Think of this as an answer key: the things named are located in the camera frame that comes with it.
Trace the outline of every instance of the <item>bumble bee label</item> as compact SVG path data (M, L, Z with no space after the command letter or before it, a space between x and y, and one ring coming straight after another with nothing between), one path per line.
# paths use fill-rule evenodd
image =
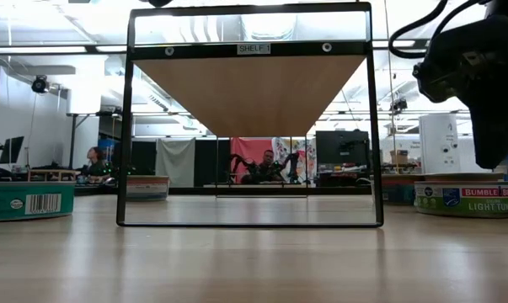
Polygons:
M416 183L415 206L432 215L508 217L508 182L483 185Z

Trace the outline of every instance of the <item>camera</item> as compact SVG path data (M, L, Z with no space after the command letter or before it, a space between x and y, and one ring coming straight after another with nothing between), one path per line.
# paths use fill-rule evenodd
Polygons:
M394 112L394 114L401 114L405 109L407 109L407 99L405 97L394 101L391 107L391 110Z
M155 8L162 8L171 3L172 0L140 0L140 1L143 3L149 2Z
M50 84L46 81L47 76L36 76L36 79L33 81L33 85L31 85L31 89L35 93L47 93L50 91Z

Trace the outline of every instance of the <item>shelf label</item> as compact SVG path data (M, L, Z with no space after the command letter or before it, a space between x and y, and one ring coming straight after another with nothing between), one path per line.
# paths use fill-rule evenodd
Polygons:
M270 43L247 43L237 45L237 55L269 55Z

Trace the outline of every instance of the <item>barcode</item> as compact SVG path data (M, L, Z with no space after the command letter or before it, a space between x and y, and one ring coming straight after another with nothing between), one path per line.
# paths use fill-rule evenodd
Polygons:
M61 211L61 194L28 194L25 214L50 214Z

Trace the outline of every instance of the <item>red curtain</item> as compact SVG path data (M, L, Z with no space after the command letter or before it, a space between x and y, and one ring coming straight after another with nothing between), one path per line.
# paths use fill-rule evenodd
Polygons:
M246 162L255 161L261 163L263 161L263 154L266 150L272 151L271 139L244 139L244 138L231 138L231 153L242 156ZM237 168L236 183L240 183L240 179L246 173L246 167L240 164Z

